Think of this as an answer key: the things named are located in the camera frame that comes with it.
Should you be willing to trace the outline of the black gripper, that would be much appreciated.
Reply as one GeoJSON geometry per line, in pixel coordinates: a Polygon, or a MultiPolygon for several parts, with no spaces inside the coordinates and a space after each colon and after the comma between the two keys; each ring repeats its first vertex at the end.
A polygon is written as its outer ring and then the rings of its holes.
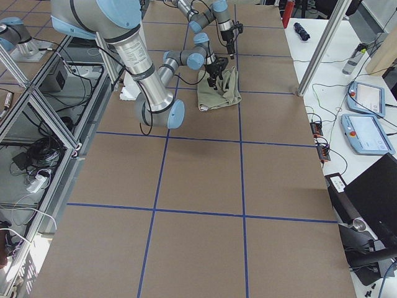
{"type": "Polygon", "coordinates": [[[206,65],[206,72],[209,77],[207,79],[208,85],[214,90],[218,90],[219,84],[217,79],[223,80],[223,72],[228,65],[229,59],[226,57],[216,58],[215,61],[206,65]]]}
{"type": "Polygon", "coordinates": [[[234,31],[237,30],[239,34],[243,32],[244,25],[239,21],[227,21],[219,24],[219,29],[222,41],[226,42],[226,49],[231,60],[234,60],[235,54],[235,40],[234,31]]]}

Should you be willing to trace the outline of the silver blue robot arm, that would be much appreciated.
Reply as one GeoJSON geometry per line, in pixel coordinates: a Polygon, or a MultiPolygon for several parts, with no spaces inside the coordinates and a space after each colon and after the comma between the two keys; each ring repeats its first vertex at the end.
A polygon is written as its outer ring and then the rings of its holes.
{"type": "Polygon", "coordinates": [[[243,24],[231,19],[227,1],[215,1],[209,6],[204,1],[201,2],[207,8],[204,12],[199,12],[194,8],[194,1],[170,1],[172,5],[168,5],[168,1],[163,1],[166,6],[178,9],[183,13],[189,23],[189,28],[198,35],[198,38],[194,38],[196,44],[205,42],[204,28],[212,22],[216,22],[218,39],[233,60],[236,53],[235,41],[243,32],[243,24]]]}
{"type": "Polygon", "coordinates": [[[166,87],[180,66],[209,75],[209,86],[215,87],[222,77],[228,59],[218,57],[202,29],[217,20],[227,32],[231,20],[226,1],[215,1],[204,13],[195,14],[187,1],[174,1],[189,20],[195,32],[194,48],[169,51],[163,56],[163,65],[156,68],[147,47],[139,35],[141,5],[139,1],[52,1],[53,28],[73,37],[94,40],[98,35],[113,45],[121,57],[127,73],[138,85],[140,93],[135,110],[140,124],[176,129],[184,121],[185,105],[166,87]]]}

